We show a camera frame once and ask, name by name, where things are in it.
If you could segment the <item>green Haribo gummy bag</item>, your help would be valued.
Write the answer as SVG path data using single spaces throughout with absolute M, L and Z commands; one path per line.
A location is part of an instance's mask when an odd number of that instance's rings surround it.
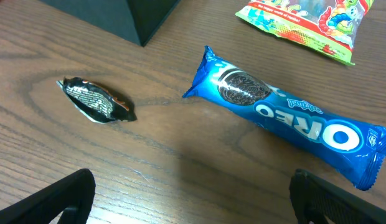
M 260 30 L 351 62 L 357 30 L 373 0 L 251 0 L 235 15 Z

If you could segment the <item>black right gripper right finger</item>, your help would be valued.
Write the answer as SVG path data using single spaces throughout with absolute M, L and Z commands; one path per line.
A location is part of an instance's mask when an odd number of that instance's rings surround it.
M 386 210 L 306 170 L 295 171 L 289 197 L 299 224 L 386 223 Z

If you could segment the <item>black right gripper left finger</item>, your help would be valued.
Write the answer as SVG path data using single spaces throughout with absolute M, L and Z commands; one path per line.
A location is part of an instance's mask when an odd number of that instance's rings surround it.
M 95 196 L 95 179 L 89 169 L 80 169 L 29 197 L 0 210 L 0 223 L 85 224 Z

